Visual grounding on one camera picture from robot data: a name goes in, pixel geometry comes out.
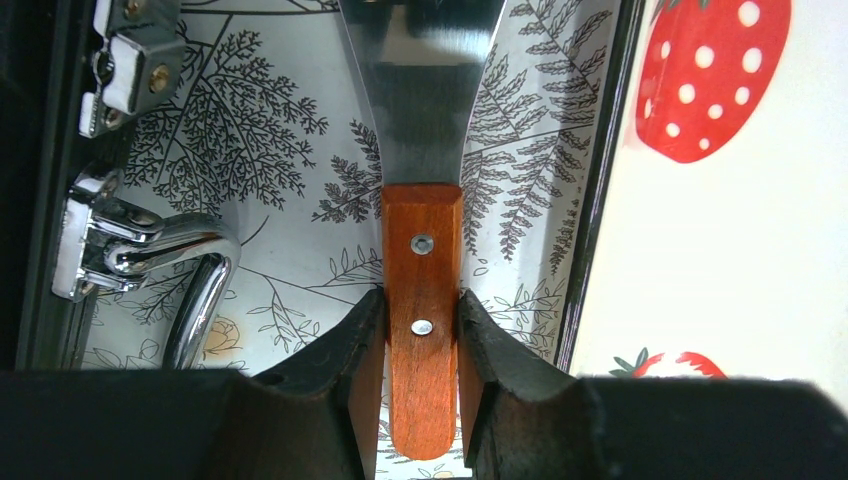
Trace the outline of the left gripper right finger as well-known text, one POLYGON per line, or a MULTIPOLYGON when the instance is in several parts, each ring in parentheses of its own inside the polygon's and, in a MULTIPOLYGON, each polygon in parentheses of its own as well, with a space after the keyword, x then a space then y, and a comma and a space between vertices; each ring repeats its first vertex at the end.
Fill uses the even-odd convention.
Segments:
POLYGON ((843 479, 847 420, 793 381, 574 378, 457 305, 464 463, 477 479, 843 479))

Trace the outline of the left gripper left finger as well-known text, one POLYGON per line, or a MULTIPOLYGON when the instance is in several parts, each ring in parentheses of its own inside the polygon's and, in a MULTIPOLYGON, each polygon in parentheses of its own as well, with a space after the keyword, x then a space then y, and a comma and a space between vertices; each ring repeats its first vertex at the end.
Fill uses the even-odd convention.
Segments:
POLYGON ((5 479, 371 479, 381 289, 283 362, 1 377, 5 479))

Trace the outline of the strawberry print tray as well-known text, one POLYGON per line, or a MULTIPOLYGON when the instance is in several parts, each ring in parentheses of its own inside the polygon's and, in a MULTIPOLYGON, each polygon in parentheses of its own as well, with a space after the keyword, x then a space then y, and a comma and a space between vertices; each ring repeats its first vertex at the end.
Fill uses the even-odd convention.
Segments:
POLYGON ((649 1, 557 364, 847 400, 847 5, 649 1))

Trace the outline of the scraper with wooden handle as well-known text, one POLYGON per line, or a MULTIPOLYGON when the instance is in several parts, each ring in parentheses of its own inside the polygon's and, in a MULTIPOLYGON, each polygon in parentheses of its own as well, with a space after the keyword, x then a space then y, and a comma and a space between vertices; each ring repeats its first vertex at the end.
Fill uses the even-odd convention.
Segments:
POLYGON ((374 120, 387 302, 389 426, 413 460, 455 438, 463 151, 500 1, 344 1, 374 120))

